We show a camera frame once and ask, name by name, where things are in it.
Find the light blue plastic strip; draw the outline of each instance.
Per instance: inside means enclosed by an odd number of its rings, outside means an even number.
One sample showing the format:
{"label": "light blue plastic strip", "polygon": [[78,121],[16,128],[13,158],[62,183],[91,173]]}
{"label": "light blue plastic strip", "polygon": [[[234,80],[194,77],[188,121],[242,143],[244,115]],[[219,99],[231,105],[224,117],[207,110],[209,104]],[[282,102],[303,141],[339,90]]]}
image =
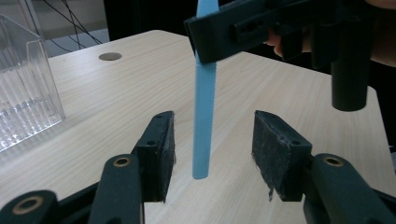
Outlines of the light blue plastic strip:
{"label": "light blue plastic strip", "polygon": [[[197,18],[216,11],[219,11],[218,0],[198,1]],[[202,179],[206,178],[209,174],[216,88],[216,63],[201,64],[197,52],[195,52],[195,58],[195,109],[192,177],[194,179]]]}

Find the acrylic container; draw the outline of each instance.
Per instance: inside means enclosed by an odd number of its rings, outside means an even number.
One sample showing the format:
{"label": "acrylic container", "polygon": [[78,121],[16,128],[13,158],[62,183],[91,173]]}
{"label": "acrylic container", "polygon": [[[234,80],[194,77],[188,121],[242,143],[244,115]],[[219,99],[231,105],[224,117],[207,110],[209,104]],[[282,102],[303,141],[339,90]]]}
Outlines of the acrylic container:
{"label": "acrylic container", "polygon": [[0,151],[64,119],[42,38],[0,15]]}

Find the wooden table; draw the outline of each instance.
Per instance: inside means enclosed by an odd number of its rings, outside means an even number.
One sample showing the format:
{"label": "wooden table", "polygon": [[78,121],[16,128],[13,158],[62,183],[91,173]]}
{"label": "wooden table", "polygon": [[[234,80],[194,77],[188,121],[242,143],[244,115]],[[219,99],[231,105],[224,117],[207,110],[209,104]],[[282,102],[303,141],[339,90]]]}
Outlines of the wooden table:
{"label": "wooden table", "polygon": [[[102,61],[117,52],[122,58]],[[372,188],[396,195],[375,91],[367,106],[331,106],[331,78],[239,53],[218,63],[209,177],[191,177],[194,57],[187,37],[152,31],[49,59],[66,120],[0,154],[0,206],[50,189],[58,199],[130,153],[151,118],[175,111],[177,163],[166,203],[146,203],[151,223],[305,223],[302,203],[269,202],[251,157],[255,110],[280,116],[313,144],[313,155],[349,160]]]}

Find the table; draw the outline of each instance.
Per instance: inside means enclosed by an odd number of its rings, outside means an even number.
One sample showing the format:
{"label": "table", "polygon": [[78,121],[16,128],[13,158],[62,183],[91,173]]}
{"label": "table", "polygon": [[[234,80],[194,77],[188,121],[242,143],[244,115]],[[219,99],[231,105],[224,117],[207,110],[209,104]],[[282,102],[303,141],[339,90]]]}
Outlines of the table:
{"label": "table", "polygon": [[[116,61],[99,55],[117,52]],[[302,203],[269,202],[251,157],[255,110],[277,114],[313,144],[349,160],[368,184],[396,195],[375,90],[367,106],[331,106],[331,77],[241,52],[218,63],[209,177],[191,177],[194,57],[186,36],[150,31],[49,59],[66,120],[0,154],[0,206],[50,189],[61,200],[97,182],[105,162],[130,153],[151,118],[175,111],[177,163],[151,223],[305,223]]]}

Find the clear plastic container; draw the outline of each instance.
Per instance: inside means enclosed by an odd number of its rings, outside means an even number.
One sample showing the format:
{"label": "clear plastic container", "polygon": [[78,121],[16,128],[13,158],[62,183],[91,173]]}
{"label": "clear plastic container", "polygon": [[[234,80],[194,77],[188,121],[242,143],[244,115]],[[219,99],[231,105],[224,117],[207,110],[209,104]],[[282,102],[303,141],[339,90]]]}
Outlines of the clear plastic container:
{"label": "clear plastic container", "polygon": [[64,119],[41,37],[0,15],[0,151]]}

